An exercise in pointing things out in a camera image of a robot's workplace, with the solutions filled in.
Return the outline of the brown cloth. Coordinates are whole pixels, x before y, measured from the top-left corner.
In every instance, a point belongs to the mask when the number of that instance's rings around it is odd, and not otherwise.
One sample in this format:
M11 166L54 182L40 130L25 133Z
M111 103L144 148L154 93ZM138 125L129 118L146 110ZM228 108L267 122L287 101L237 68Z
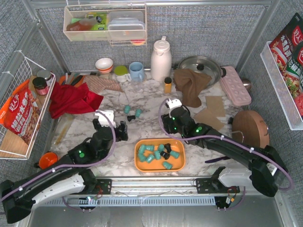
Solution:
M176 69L173 74L176 90L180 91L183 96L182 104L192 108L202 105L198 96L202 90L206 89L211 79L211 76L194 72L191 69Z

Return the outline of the orange plastic tray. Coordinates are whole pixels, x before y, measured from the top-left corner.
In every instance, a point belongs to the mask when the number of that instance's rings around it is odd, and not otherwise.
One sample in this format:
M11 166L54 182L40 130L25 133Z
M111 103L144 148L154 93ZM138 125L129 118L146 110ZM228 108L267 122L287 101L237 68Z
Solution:
M134 164L141 172L176 172L185 163L185 148L179 140L144 139L137 142L134 148Z

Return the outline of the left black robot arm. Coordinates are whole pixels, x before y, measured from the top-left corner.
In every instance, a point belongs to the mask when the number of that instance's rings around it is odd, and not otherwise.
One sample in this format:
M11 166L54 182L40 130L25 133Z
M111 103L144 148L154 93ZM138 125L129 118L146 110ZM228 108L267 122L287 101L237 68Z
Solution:
M93 120L96 132L69 150L56 163L19 181L0 184L0 202L8 224L26 218L43 202L68 194L94 190L97 179L91 167L103 163L113 152L116 142L127 141L127 125L104 126Z

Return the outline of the teal coffee capsule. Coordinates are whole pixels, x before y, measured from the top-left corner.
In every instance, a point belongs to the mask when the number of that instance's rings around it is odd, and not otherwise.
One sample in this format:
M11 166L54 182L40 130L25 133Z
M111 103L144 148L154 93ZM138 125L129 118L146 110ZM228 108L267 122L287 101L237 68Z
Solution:
M154 151L154 156L155 156L156 160L160 160L161 159L160 151L158 151L158 150Z
M124 113L125 114L128 114L131 110L131 107L129 105L126 105L125 108L124 108Z
M160 144L160 145L158 146L158 151L162 152L162 151L164 151L164 149L165 149L165 147L164 147L163 144Z
M154 145L146 145L145 150L153 152L154 151Z
M138 153L139 154L144 154L145 150L146 150L146 146L144 144L141 144L139 149L138 149Z
M150 154L147 158L146 158L146 162L150 163L155 159L155 156L153 154Z
M177 159L177 158L179 158L180 153L172 150L172 151L170 152L170 155L171 155L172 157L174 157L174 158Z
M162 162L162 165L165 169L170 170L172 168L172 164L167 161Z
M137 109L137 110L135 111L135 117L136 117L136 118L139 118L140 115L141 115L141 113L142 113L142 110L141 110L141 109Z

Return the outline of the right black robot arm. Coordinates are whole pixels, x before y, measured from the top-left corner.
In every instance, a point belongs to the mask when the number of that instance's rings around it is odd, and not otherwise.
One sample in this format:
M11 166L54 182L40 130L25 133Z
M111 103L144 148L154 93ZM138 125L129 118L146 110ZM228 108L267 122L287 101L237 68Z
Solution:
M252 186L267 197L274 197L280 189L277 181L281 174L289 176L274 147L267 145L258 148L238 143L207 124L196 123L190 112L182 106L168 114L159 114L158 121L166 135L179 133L181 141L219 152L248 168Z

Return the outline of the black coffee capsule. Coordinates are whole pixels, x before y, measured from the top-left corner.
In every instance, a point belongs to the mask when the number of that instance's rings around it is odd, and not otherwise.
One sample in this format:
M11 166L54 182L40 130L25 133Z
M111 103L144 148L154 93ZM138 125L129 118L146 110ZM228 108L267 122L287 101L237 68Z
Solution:
M161 151L160 152L160 155L165 159L165 160L168 160L169 157L170 157L170 153L167 153L165 151Z
M169 153L169 154L171 153L171 145L169 143L165 144L164 148L166 149L167 153Z
M132 120L135 120L136 119L136 116L135 115L129 115L127 116L127 120L130 122Z

